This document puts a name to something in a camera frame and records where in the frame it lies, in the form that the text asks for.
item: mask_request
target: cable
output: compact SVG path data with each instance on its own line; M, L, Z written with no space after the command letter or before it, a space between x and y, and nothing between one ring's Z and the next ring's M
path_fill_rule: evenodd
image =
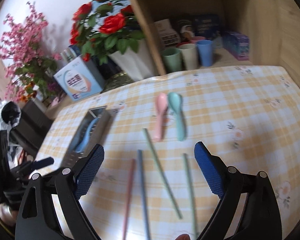
M10 232L10 230L5 226L5 224L1 221L1 219L0 219L0 225L10 236L14 237L14 234Z

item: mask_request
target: blue gripper pad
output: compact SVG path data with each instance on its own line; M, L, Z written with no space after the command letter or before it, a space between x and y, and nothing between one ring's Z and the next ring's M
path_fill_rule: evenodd
M224 174L226 165L218 156L211 155L202 142L194 146L194 158L196 159L211 191L221 199L225 193Z
M102 145L97 147L90 159L86 162L85 166L80 171L79 175L76 177L76 191L74 195L77 199L81 196L86 195L96 176L103 160L105 159L105 151Z

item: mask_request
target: blue cup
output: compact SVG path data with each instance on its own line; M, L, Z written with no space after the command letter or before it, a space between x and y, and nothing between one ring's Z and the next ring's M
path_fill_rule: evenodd
M201 64L204 67L210 67L213 64L213 42L202 40L197 42L197 48L201 59Z

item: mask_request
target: green cup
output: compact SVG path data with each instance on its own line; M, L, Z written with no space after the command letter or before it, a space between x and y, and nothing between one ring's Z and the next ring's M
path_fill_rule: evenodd
M163 63L167 68L168 73L181 71L182 70L182 60L181 52L178 48L168 48L162 53Z

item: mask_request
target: silver screw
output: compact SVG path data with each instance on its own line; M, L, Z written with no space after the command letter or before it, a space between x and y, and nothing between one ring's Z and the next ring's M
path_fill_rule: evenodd
M39 178L39 173L35 173L32 175L32 179L37 179L37 178Z
M71 169L65 168L65 169L62 170L62 174L63 174L63 175L67 175L67 174L70 173L70 171L71 171Z
M266 178L267 177L267 174L264 172L264 171L260 171L260 176L263 177L263 178Z
M230 166L230 167L228 168L228 171L229 171L230 173L236 173L236 172L237 172L237 169L236 169L234 166Z

